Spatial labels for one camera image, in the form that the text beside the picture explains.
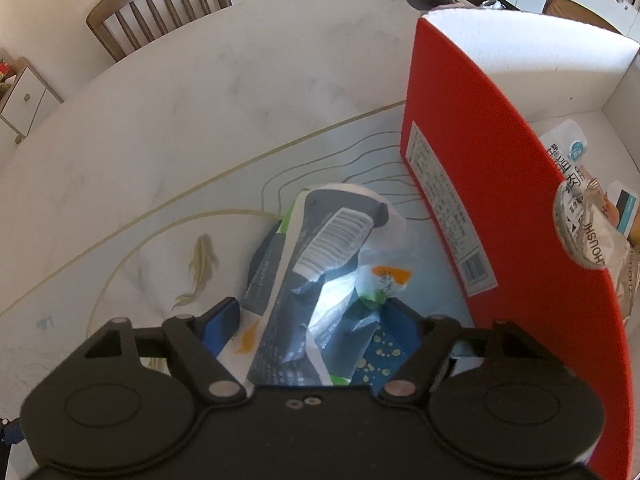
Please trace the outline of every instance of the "wooden chair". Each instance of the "wooden chair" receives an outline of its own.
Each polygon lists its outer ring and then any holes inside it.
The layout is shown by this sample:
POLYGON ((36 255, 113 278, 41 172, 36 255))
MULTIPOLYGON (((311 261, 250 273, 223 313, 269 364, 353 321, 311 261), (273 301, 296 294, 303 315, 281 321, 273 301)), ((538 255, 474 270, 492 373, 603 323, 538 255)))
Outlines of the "wooden chair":
POLYGON ((601 18, 592 10, 583 7, 581 4, 573 2, 571 0, 546 0, 545 7, 542 9, 542 14, 548 14, 549 16, 558 16, 559 18, 566 18, 568 20, 574 20, 574 22, 589 23, 596 27, 610 30, 620 34, 613 25, 607 20, 601 18))
MULTIPOLYGON (((127 40, 129 40, 129 43, 132 46, 133 50, 137 50, 142 46, 140 41, 142 40, 142 36, 140 35, 140 32, 142 32, 146 41, 150 43, 159 36, 163 36, 170 30, 173 30, 172 28, 170 28, 171 25, 167 27, 167 24, 162 17, 163 14, 165 15, 167 21, 170 17, 171 22, 173 22, 173 24, 175 25, 175 28, 181 27, 183 25, 183 19, 180 18, 178 10, 176 9, 172 0, 161 0, 161 2, 164 3, 166 11, 164 11, 162 6, 161 10, 158 10, 158 6, 156 5, 156 3, 161 5, 160 1, 144 1, 150 14, 146 12, 146 9, 144 9, 142 0, 140 0, 138 3, 136 3, 135 0, 102 0, 87 16, 86 24, 91 29, 92 33, 95 34, 95 37, 98 38, 100 43, 102 43, 102 46, 107 50, 109 54, 111 54, 113 59, 116 61, 123 59, 127 54, 123 49, 123 45, 118 42, 112 30, 110 30, 109 27, 105 24, 105 22, 110 19, 111 16, 115 15, 117 23, 119 23, 120 27, 122 28, 124 36, 127 40), (123 11, 126 11, 126 14, 128 14, 129 9, 130 12, 132 12, 133 17, 135 18, 138 27, 140 28, 140 30, 138 31, 138 35, 136 35, 132 30, 132 23, 127 22, 123 15, 123 11), (145 20, 143 13, 147 14, 148 16, 152 16, 155 25, 151 21, 147 23, 147 20, 145 20), (157 27, 155 36, 151 31, 150 25, 153 28, 157 27)), ((209 5, 209 2, 207 0, 197 1, 203 15, 211 13, 212 6, 209 5)), ((191 4, 190 0, 180 0, 180 3, 183 7, 183 9, 181 9, 183 18, 186 16, 188 22, 196 20, 196 11, 198 14, 200 14, 200 9, 194 10, 194 7, 191 4)), ((220 9, 223 9, 224 7, 228 7, 231 5, 231 0, 217 0, 216 3, 220 9)))

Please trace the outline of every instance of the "food package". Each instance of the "food package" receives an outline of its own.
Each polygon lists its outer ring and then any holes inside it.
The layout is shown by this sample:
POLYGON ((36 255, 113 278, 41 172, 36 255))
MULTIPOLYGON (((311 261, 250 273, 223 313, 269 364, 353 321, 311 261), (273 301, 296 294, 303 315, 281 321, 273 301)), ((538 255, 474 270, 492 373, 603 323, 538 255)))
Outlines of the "food package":
POLYGON ((607 198, 615 208, 612 224, 625 235, 633 247, 640 245, 640 216, 638 215, 640 200, 638 194, 631 188, 624 186, 619 180, 615 180, 607 187, 607 198))
POLYGON ((264 245, 219 361, 248 385, 348 384, 411 278, 406 221, 364 187, 327 184, 300 192, 264 245))
POLYGON ((572 163, 556 144, 547 153, 565 178, 554 204, 560 241, 578 264, 609 272, 626 321, 638 290, 640 248, 633 248, 617 230, 617 222, 614 225, 610 221, 615 206, 612 207, 598 181, 572 163))
POLYGON ((587 151, 587 137, 573 119, 567 119, 553 130, 542 134, 540 142, 546 149, 552 145, 557 146, 572 162, 577 162, 587 151))

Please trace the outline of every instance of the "chair back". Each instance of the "chair back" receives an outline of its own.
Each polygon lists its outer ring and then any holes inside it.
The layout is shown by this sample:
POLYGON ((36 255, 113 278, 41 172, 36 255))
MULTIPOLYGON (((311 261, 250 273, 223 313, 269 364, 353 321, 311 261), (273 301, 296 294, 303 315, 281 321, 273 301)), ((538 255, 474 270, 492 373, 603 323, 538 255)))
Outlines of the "chair back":
POLYGON ((596 27, 620 34, 620 31, 607 20, 601 18, 592 10, 571 0, 546 0, 542 14, 566 18, 568 20, 574 20, 574 22, 589 23, 590 25, 595 25, 596 27))
POLYGON ((102 0, 86 24, 119 61, 171 30, 230 5, 231 0, 102 0))

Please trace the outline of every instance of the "screw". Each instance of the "screw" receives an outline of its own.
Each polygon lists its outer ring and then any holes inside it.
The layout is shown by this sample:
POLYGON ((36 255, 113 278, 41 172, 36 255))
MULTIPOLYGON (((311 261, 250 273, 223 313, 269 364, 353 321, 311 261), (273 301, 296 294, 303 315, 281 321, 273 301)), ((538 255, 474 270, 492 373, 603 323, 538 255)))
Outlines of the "screw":
POLYGON ((240 384, 234 381, 216 381, 209 385, 209 393, 214 397, 233 397, 240 389, 240 384))
POLYGON ((385 384, 385 391, 393 397, 409 397, 416 392, 417 388, 411 381, 397 380, 389 381, 385 384))
POLYGON ((305 404, 298 399, 289 399, 286 403, 286 407, 291 408, 292 410, 299 410, 300 408, 304 408, 305 404))
POLYGON ((305 397, 305 404, 307 406, 317 406, 322 404, 322 399, 320 397, 305 397))

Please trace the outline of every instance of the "product label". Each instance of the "product label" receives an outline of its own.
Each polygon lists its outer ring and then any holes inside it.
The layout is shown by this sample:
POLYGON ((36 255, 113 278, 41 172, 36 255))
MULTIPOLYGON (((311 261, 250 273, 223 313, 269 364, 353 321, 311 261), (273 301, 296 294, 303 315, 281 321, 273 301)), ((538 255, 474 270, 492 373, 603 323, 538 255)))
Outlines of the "product label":
POLYGON ((293 272, 316 282, 328 270, 345 265, 373 229, 373 218, 366 213, 341 208, 309 243, 293 272))
POLYGON ((411 127, 406 158, 447 239, 466 294, 474 296, 498 286, 494 270, 465 206, 415 123, 411 127))

